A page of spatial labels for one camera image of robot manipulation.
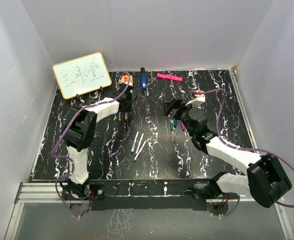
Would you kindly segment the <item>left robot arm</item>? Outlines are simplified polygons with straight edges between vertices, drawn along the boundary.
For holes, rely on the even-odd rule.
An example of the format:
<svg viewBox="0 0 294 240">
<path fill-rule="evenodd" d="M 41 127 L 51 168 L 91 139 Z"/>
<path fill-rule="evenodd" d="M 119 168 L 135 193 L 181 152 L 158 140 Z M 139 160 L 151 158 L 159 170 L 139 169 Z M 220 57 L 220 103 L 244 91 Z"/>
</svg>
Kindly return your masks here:
<svg viewBox="0 0 294 240">
<path fill-rule="evenodd" d="M 99 121 L 117 113 L 132 110 L 133 86 L 122 83 L 118 95 L 105 97 L 89 105 L 75 116 L 71 126 L 63 137 L 67 147 L 67 159 L 70 162 L 66 184 L 60 186 L 75 198 L 83 200 L 89 196 L 89 172 L 87 169 L 88 148 L 91 145 L 96 125 Z"/>
</svg>

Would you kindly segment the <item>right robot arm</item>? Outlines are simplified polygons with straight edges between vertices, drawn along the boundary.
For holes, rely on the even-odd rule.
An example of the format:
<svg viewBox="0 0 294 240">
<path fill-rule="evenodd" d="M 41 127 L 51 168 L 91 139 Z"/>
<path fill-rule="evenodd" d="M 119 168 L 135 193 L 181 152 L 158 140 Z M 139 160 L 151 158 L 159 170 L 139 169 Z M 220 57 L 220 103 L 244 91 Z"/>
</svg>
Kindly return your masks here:
<svg viewBox="0 0 294 240">
<path fill-rule="evenodd" d="M 174 98 L 164 102 L 164 115 L 176 110 L 174 119 L 181 121 L 191 137 L 193 145 L 207 155 L 219 158 L 241 171 L 241 175 L 219 173 L 213 177 L 208 189 L 219 199 L 227 193 L 252 197 L 262 207 L 269 208 L 292 188 L 292 184 L 280 164 L 272 154 L 261 155 L 231 144 L 218 137 L 208 127 L 208 119 L 200 106 L 205 96 L 198 95 L 194 100 Z"/>
</svg>

